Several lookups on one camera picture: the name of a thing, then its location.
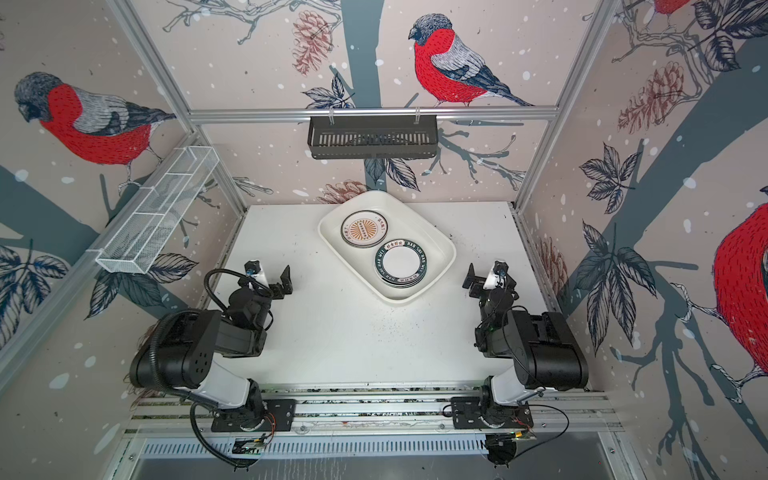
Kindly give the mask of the green rim plate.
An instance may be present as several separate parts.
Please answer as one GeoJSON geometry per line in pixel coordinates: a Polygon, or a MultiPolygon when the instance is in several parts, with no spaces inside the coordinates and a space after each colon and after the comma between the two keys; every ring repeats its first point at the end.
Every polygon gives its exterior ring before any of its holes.
{"type": "Polygon", "coordinates": [[[427,257],[414,241],[394,239],[383,244],[376,252],[374,267],[382,278],[419,278],[427,273],[427,257]]]}
{"type": "Polygon", "coordinates": [[[405,278],[405,279],[403,279],[403,278],[399,278],[399,279],[382,278],[382,281],[385,284],[387,284],[387,285],[389,285],[389,286],[391,286],[393,288],[405,289],[405,288],[411,288],[411,287],[413,287],[415,285],[418,285],[419,283],[421,283],[423,281],[423,277],[411,278],[411,279],[408,279],[408,278],[405,278]]]}

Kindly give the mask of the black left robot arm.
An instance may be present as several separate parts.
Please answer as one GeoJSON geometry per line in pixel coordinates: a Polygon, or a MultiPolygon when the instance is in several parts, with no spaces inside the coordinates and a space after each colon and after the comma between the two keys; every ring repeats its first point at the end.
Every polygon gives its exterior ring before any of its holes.
{"type": "Polygon", "coordinates": [[[265,410],[256,381],[237,375],[215,360],[255,358],[274,322],[272,304],[293,293],[291,269],[268,283],[261,262],[243,272],[212,269],[203,286],[213,310],[187,308],[161,318],[132,360],[132,386],[204,405],[220,414],[265,410]]]}

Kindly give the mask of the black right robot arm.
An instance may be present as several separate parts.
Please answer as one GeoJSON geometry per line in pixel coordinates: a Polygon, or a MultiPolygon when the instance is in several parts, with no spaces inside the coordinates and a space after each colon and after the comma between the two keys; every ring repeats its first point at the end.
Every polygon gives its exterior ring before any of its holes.
{"type": "Polygon", "coordinates": [[[548,389],[582,389],[589,381],[587,361],[564,316],[530,313],[518,303],[516,287],[502,261],[484,277],[470,265],[462,282],[479,303],[474,346],[486,358],[511,362],[506,371],[484,381],[483,409],[519,406],[548,389]]]}

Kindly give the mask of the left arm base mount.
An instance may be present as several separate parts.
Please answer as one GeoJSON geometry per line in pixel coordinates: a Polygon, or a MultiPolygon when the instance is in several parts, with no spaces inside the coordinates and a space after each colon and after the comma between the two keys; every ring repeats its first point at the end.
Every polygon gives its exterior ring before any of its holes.
{"type": "Polygon", "coordinates": [[[288,432],[292,428],[295,399],[267,399],[237,409],[218,410],[213,414],[211,430],[215,433],[288,432]]]}

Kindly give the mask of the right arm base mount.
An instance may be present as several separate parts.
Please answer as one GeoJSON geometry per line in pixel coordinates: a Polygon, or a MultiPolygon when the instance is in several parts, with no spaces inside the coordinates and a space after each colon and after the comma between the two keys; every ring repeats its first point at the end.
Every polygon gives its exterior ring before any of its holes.
{"type": "Polygon", "coordinates": [[[533,428],[527,406],[499,405],[479,396],[459,396],[450,399],[449,410],[457,430],[533,428]]]}

